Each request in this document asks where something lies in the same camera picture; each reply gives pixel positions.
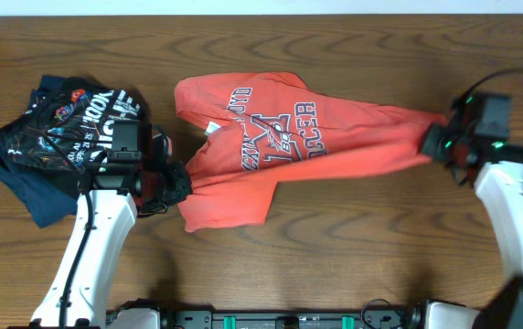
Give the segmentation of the red soccer t-shirt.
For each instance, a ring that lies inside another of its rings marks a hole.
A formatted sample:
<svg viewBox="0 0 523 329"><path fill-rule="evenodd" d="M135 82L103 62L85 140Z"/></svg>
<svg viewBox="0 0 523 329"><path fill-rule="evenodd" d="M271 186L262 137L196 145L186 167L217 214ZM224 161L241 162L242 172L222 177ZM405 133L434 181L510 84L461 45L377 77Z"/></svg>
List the red soccer t-shirt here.
<svg viewBox="0 0 523 329"><path fill-rule="evenodd" d="M385 175L426 164L423 136L442 115L329 97L291 72L181 80L176 115L207 140L188 161L185 229L261 225L281 182Z"/></svg>

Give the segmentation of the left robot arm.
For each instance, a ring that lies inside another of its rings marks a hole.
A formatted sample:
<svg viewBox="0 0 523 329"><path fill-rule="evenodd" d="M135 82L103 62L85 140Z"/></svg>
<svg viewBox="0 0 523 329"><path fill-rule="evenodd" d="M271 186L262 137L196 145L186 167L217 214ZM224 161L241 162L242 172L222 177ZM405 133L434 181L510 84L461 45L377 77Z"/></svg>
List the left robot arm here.
<svg viewBox="0 0 523 329"><path fill-rule="evenodd" d="M143 299L108 310L123 243L138 218L165 213L191 194L180 162L91 164L80 181L77 214L56 276L30 328L164 328L167 314Z"/></svg>

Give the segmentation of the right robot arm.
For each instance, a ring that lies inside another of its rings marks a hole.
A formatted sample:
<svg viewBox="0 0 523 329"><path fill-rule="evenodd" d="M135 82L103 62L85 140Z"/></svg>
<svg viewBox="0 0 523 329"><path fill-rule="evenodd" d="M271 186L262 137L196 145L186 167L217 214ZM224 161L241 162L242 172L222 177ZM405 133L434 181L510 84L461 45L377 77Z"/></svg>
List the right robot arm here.
<svg viewBox="0 0 523 329"><path fill-rule="evenodd" d="M490 218L507 283L480 310L427 302L412 316L418 328L523 328L523 146L470 129L434 124L421 151L464 169Z"/></svg>

